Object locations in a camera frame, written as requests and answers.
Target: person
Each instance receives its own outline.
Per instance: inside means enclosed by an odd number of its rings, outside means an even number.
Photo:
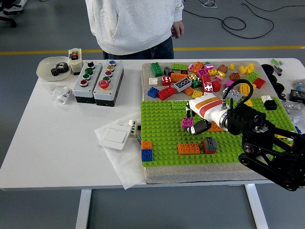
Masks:
[[[104,59],[173,59],[184,34],[181,0],[86,0]]]

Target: white bowl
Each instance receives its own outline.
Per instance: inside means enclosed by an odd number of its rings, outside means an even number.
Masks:
[[[67,78],[71,72],[71,66],[68,65],[69,70],[66,73],[61,73],[57,76],[53,76],[51,69],[55,68],[56,65],[60,62],[66,62],[68,64],[69,58],[66,56],[55,56],[48,57],[38,64],[36,74],[39,78],[42,78],[46,81],[58,81]]]

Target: gray floor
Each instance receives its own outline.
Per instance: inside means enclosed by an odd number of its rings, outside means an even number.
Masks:
[[[301,0],[251,1],[264,9],[305,5]],[[243,36],[261,35],[270,22],[254,17],[243,0],[216,1],[217,9],[188,0],[185,9],[225,18],[241,17],[247,29]],[[304,44],[304,7],[275,12],[253,9],[271,19],[274,30],[267,36],[247,40],[224,31],[221,23],[183,13],[185,36],[174,47],[291,46]],[[0,21],[0,52],[51,51],[48,54],[0,55],[0,165],[10,146],[22,113],[37,81],[38,63],[74,47],[97,50],[89,28],[83,0],[28,0],[24,12],[10,16],[16,28]],[[231,25],[240,26],[235,21]],[[297,58],[305,65],[304,49],[176,51],[179,58]],[[83,59],[102,59],[102,53],[84,53]],[[273,185],[258,185],[259,197],[271,229],[303,228],[305,190],[294,193]],[[0,191],[0,228],[75,228],[80,191]],[[243,187],[180,187],[95,190],[92,193],[88,228],[255,228]]]

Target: table leg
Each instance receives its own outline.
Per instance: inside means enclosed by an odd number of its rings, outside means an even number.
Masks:
[[[92,189],[82,189],[81,190],[81,199],[80,199],[80,205],[78,208],[76,227],[75,227],[76,229],[86,229],[87,228],[90,201],[91,201],[91,192],[92,192]]]
[[[268,229],[267,221],[264,215],[264,211],[259,200],[259,196],[255,187],[255,184],[244,185],[249,198],[252,214],[255,220],[257,229]]]

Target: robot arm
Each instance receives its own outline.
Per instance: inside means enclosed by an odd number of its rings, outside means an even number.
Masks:
[[[236,81],[227,92],[239,83]],[[214,95],[204,95],[197,101],[197,98],[190,101],[187,114],[190,116],[190,110],[195,111],[203,120],[197,123],[198,126],[195,124],[186,131],[191,134],[202,133],[210,128],[209,122],[214,121],[233,135],[242,134],[241,147],[244,153],[238,157],[241,164],[289,191],[305,186],[305,135],[275,127],[266,120],[266,114],[243,104],[247,98],[235,108],[231,106],[228,109],[224,105],[225,94],[221,107],[211,106],[215,101],[211,96]],[[293,139],[293,144],[286,144],[275,134]],[[283,152],[273,150],[274,145]]]

